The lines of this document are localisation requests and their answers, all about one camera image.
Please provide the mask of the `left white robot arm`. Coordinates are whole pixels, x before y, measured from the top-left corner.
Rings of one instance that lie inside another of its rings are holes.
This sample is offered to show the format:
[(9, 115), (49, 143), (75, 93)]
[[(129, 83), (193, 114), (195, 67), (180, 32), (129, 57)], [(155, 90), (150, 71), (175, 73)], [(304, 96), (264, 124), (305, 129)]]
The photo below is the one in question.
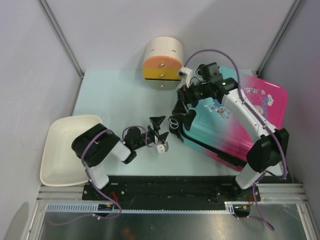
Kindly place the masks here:
[(143, 147), (156, 148), (159, 153), (169, 149), (166, 141), (169, 133), (160, 134), (161, 124), (165, 116), (150, 117), (151, 125), (129, 126), (119, 137), (112, 130), (98, 123), (76, 137), (71, 149), (81, 160), (89, 181), (94, 186), (93, 194), (100, 200), (110, 196), (110, 179), (105, 166), (108, 158), (129, 164), (137, 156), (137, 150)]

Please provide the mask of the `cream round drawer cabinet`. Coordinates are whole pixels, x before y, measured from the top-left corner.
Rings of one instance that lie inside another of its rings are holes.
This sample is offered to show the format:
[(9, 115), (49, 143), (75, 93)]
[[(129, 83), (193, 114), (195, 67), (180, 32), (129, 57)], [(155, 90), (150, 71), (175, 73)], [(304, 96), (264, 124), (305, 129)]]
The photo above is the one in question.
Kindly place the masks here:
[(158, 36), (146, 45), (142, 75), (153, 89), (173, 90), (181, 83), (178, 71), (183, 63), (182, 44), (173, 37)]

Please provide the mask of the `white rectangular tray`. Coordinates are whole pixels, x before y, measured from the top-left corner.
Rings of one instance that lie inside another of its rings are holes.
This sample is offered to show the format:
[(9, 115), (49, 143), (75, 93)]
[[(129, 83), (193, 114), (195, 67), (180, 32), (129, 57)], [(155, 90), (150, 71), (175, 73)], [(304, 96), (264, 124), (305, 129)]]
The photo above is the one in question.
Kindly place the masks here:
[(48, 187), (69, 187), (87, 182), (81, 160), (72, 150), (79, 135), (102, 123), (96, 115), (76, 115), (60, 118), (50, 126), (41, 160), (39, 178)]

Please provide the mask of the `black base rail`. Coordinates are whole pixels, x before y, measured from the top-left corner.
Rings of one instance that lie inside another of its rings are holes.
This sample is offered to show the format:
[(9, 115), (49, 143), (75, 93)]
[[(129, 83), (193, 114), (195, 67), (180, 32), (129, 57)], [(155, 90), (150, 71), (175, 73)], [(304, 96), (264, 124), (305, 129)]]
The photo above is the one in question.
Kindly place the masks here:
[(84, 201), (116, 199), (128, 208), (165, 207), (170, 210), (209, 210), (225, 202), (247, 202), (251, 197), (261, 200), (259, 187), (241, 190), (235, 177), (225, 176), (111, 176), (109, 184), (97, 192), (90, 183), (82, 191)]

